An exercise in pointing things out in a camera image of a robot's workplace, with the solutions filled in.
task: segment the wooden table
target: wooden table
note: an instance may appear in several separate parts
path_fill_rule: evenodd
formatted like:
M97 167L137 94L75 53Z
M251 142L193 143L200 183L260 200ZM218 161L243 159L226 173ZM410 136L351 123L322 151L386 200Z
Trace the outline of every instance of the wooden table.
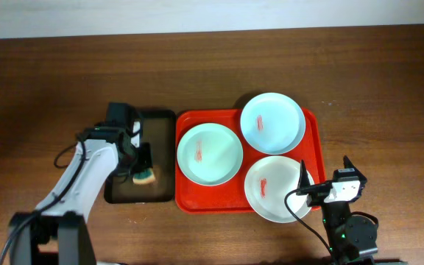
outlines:
M377 258L424 262L424 25L0 40L0 250L7 223L58 181L54 156L107 103L242 107L284 93L316 115L326 172L348 155L369 182L354 211L376 215ZM321 213L305 221L324 233ZM255 264L327 255L303 226L254 213L193 216L173 201L96 200L103 261Z

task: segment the white wall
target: white wall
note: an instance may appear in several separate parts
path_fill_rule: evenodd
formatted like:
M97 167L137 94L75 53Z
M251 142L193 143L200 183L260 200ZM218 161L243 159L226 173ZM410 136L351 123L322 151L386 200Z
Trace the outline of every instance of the white wall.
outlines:
M0 0L0 38L424 23L424 0Z

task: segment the black tray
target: black tray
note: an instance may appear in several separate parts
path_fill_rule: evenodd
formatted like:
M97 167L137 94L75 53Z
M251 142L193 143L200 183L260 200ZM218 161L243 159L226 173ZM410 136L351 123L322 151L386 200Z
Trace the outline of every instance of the black tray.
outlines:
M157 180L147 185L134 185L132 177L108 178L104 189L106 202L167 202L174 197L176 114L171 110L140 111L144 117L141 142L150 143Z

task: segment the round plate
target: round plate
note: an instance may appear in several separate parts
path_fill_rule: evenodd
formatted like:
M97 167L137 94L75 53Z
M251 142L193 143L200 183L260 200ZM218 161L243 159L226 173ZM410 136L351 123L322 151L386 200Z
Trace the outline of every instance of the round plate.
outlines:
M239 138L220 124L193 127L177 147L177 163L183 174L204 186L226 183L238 172L242 161Z
M294 100L279 93L255 96L244 107L241 132L259 152L280 155L291 151L305 133L305 116Z
M314 184L309 172L310 184ZM284 204L286 195L297 188L300 177L300 163L283 156L271 156L256 162L248 171L244 180L244 193L253 210L265 219L273 222L288 223L296 219ZM287 203L299 217L304 217L310 208L306 204L307 196L292 194Z

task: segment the red mark on plate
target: red mark on plate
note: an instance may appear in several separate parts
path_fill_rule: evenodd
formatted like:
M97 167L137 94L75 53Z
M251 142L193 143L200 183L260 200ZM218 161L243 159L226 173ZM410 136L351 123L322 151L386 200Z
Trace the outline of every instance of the red mark on plate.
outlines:
M258 125L258 131L262 131L264 129L263 116L258 115L258 117L256 118L256 124Z
M195 159L197 162L202 162L202 142L196 142L196 156Z
M261 198L264 198L266 196L266 184L268 183L268 181L266 179L262 179L260 181L260 186L261 186Z

